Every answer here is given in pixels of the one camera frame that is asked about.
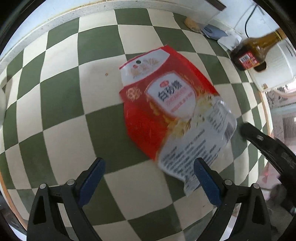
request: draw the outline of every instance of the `blue gripper pad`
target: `blue gripper pad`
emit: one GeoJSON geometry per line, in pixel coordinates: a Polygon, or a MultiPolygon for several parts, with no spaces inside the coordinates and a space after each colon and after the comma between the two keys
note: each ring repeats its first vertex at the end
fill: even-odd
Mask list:
{"type": "Polygon", "coordinates": [[[202,166],[198,159],[194,161],[193,169],[194,174],[198,178],[210,203],[216,205],[217,207],[220,206],[220,204],[222,203],[220,197],[220,190],[218,186],[215,184],[211,175],[206,171],[206,169],[202,166]]]}
{"type": "Polygon", "coordinates": [[[79,200],[78,206],[83,207],[88,204],[91,200],[91,197],[99,184],[101,178],[103,177],[105,172],[105,161],[101,159],[94,169],[91,171],[87,179],[84,181],[80,192],[79,192],[79,200]]]}

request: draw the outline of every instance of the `food package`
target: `food package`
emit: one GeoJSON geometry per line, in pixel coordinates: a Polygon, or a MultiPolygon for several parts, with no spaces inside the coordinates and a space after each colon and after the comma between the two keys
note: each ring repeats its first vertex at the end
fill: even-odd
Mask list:
{"type": "Polygon", "coordinates": [[[206,77],[169,46],[129,60],[120,73],[128,135],[189,195],[199,185],[194,160],[212,164],[236,129],[235,117],[206,77]]]}

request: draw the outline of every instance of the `red logo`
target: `red logo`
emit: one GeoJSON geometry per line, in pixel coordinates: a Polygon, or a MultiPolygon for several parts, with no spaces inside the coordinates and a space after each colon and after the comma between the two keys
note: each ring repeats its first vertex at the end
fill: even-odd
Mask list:
{"type": "Polygon", "coordinates": [[[162,81],[159,86],[161,88],[168,86],[168,80],[162,81]]]}

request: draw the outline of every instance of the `bottle neck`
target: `bottle neck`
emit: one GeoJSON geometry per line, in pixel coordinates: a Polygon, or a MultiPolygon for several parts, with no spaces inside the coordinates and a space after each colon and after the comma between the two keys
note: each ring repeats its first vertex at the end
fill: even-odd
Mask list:
{"type": "Polygon", "coordinates": [[[286,37],[287,36],[285,35],[284,31],[279,28],[270,34],[267,34],[266,36],[259,38],[260,47],[262,47],[264,50],[269,50],[286,37]]]}

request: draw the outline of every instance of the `barcode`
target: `barcode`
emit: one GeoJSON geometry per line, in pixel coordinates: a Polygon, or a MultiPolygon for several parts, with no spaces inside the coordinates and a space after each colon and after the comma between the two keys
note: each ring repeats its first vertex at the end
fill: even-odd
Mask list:
{"type": "Polygon", "coordinates": [[[243,63],[243,62],[248,61],[249,59],[250,59],[250,56],[248,54],[245,54],[239,60],[243,63]]]}
{"type": "Polygon", "coordinates": [[[226,127],[226,130],[225,130],[225,133],[224,133],[224,136],[226,138],[226,142],[228,142],[232,136],[234,132],[234,129],[232,128],[232,125],[230,125],[230,123],[227,124],[227,127],[226,127]]]}

